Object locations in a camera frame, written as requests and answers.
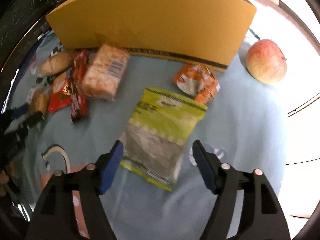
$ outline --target barcode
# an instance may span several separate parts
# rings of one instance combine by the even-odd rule
[[[108,74],[114,76],[115,78],[121,79],[125,68],[125,63],[113,61],[108,69]]]

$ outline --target snack package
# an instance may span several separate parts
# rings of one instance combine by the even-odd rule
[[[41,111],[43,115],[47,112],[49,99],[52,93],[51,86],[44,86],[37,89],[32,96],[28,112],[29,114],[34,114]]]
[[[126,50],[103,44],[84,76],[82,92],[89,97],[113,101],[129,57]]]
[[[69,80],[71,93],[71,119],[73,122],[88,116],[86,99],[81,95],[79,88],[81,82],[87,71],[87,53],[82,50],[74,57],[74,65],[72,67],[72,74]]]
[[[48,107],[51,114],[71,104],[69,75],[70,70],[65,71],[52,83],[52,97]]]
[[[42,63],[39,69],[39,77],[47,77],[62,71],[71,66],[73,51],[60,51],[52,57],[49,57]]]
[[[195,101],[208,105],[220,89],[212,70],[203,65],[185,64],[173,77],[173,82]]]
[[[120,137],[121,165],[171,190],[177,182],[183,148],[207,107],[167,90],[146,88]]]

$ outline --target green and gray plastic bag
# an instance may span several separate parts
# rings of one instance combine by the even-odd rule
[[[167,190],[177,182],[183,148],[207,107],[167,90],[146,88],[120,137],[121,165]]]

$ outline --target metal screw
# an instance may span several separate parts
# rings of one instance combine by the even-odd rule
[[[254,173],[257,174],[258,176],[261,176],[263,174],[263,171],[259,169],[255,169]]]
[[[228,170],[228,169],[230,169],[230,164],[223,163],[223,164],[221,164],[221,168],[223,168],[224,170]]]
[[[90,163],[87,165],[86,168],[88,171],[93,171],[96,168],[96,165],[94,165],[93,163]]]
[[[59,177],[63,174],[63,171],[62,170],[56,170],[54,173],[53,173],[56,177]]]

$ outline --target red package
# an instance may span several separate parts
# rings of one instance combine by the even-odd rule
[[[70,78],[71,89],[71,119],[73,122],[88,116],[86,99],[81,95],[79,88],[87,71],[87,53],[82,50],[74,57],[74,66]]]
[[[54,113],[71,103],[67,71],[58,76],[52,83],[52,97],[48,106],[49,113]]]

